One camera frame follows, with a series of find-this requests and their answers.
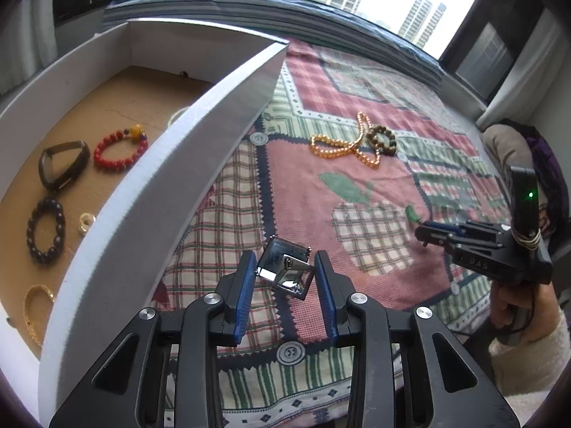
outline black bead bracelet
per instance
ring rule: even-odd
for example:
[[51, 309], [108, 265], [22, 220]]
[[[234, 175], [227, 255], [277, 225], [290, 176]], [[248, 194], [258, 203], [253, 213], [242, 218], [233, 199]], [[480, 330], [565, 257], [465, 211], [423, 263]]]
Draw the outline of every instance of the black bead bracelet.
[[[55, 237], [54, 245], [47, 252], [40, 251], [34, 240], [35, 226], [42, 215], [47, 212], [55, 214]], [[66, 229], [66, 220], [64, 218], [64, 207], [56, 200], [46, 198], [38, 203], [38, 206], [32, 211], [32, 216], [28, 220], [28, 229], [26, 230], [26, 244], [30, 249], [30, 255], [38, 264], [49, 264], [58, 259], [59, 254], [64, 248], [64, 233]]]

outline bed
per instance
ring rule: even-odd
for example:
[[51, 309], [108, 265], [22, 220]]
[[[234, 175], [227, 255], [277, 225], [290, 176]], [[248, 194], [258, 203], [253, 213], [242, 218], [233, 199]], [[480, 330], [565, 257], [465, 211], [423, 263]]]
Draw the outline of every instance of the bed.
[[[395, 131], [378, 169], [311, 153], [313, 134], [354, 139], [357, 112]], [[245, 249], [270, 235], [328, 252], [336, 271], [386, 307], [429, 306], [470, 333], [489, 310], [489, 281], [416, 241], [424, 220], [508, 221], [494, 175], [435, 91], [393, 68], [292, 39], [268, 107], [239, 143], [182, 236], [153, 296], [169, 311], [212, 292]], [[172, 375], [165, 426], [172, 426]], [[316, 286], [305, 301], [256, 283], [242, 344], [219, 348], [229, 427], [312, 426], [347, 412], [352, 350], [330, 347]], [[401, 365], [395, 358], [397, 387]]]

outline black fitness band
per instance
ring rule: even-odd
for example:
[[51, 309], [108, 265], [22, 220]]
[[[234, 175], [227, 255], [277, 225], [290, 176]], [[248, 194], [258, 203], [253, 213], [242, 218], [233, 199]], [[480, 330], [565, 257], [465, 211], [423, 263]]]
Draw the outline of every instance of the black fitness band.
[[[62, 151], [68, 151], [75, 148], [81, 148], [81, 151], [75, 161], [73, 161], [73, 163], [71, 163], [71, 165], [64, 170], [59, 177], [49, 180], [46, 177], [46, 170], [48, 170], [49, 174], [52, 174], [52, 156], [54, 154], [61, 153]], [[68, 182], [79, 177], [79, 174], [82, 173], [89, 162], [89, 156], [89, 147], [87, 146], [87, 143], [82, 140], [68, 141], [67, 143], [61, 143], [59, 145], [46, 148], [39, 157], [38, 163], [39, 179], [42, 181], [42, 185], [54, 193], [61, 190]]]

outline red plaid fabric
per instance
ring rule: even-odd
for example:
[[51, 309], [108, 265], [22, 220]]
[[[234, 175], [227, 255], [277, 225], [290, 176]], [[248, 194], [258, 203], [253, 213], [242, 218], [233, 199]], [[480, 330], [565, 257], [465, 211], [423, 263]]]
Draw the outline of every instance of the red plaid fabric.
[[332, 212], [332, 222], [347, 254], [366, 274], [384, 275], [412, 265], [406, 215], [393, 204], [341, 203]]
[[409, 165], [418, 178], [421, 190], [432, 203], [433, 210], [438, 207], [462, 209], [467, 212], [469, 218], [481, 219], [481, 212], [478, 210], [481, 204], [466, 171], [418, 162], [411, 162]]
[[[462, 150], [467, 156], [476, 156], [478, 151], [463, 134], [446, 133], [434, 120], [419, 120], [419, 114], [403, 107], [398, 101], [396, 104], [379, 102], [362, 96], [347, 95], [342, 84], [354, 82], [352, 78], [358, 75], [355, 65], [351, 62], [367, 62], [363, 58], [355, 57], [353, 60], [346, 59], [342, 65], [342, 72], [338, 72], [336, 78], [330, 74], [338, 65], [333, 65], [328, 59], [323, 59], [323, 48], [313, 47], [298, 40], [292, 40], [288, 48], [287, 65], [295, 80], [303, 108], [310, 111], [333, 114], [339, 117], [355, 117], [357, 111], [366, 111], [374, 124], [383, 124], [391, 129], [406, 129], [418, 133], [419, 136], [442, 140], [454, 149]], [[362, 68], [363, 75], [367, 74], [367, 66]], [[440, 99], [432, 93], [434, 102], [441, 103]], [[435, 107], [424, 114], [438, 116]]]
[[[214, 291], [222, 277], [236, 270], [242, 251], [263, 251], [255, 147], [242, 142], [216, 179], [201, 209], [176, 248], [163, 281], [171, 304], [162, 310], [183, 309]], [[257, 279], [242, 344], [219, 348], [219, 355], [262, 350], [278, 343], [281, 327], [271, 290]]]

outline gold bangle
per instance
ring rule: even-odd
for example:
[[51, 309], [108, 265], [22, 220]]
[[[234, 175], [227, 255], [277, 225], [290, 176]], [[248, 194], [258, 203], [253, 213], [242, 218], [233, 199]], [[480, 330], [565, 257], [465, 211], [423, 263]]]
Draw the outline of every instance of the gold bangle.
[[26, 323], [26, 328], [28, 329], [28, 333], [30, 333], [30, 336], [32, 337], [34, 342], [41, 348], [42, 343], [39, 340], [38, 334], [36, 333], [34, 327], [32, 326], [32, 320], [28, 315], [28, 297], [30, 297], [30, 295], [32, 293], [35, 293], [36, 291], [44, 291], [44, 293], [46, 293], [50, 298], [52, 304], [54, 303], [54, 294], [50, 291], [50, 289], [47, 286], [34, 285], [28, 289], [28, 291], [26, 292], [26, 296], [24, 297], [24, 321]]
[[93, 223], [95, 222], [95, 215], [89, 214], [89, 212], [84, 212], [79, 216], [79, 232], [85, 235]]

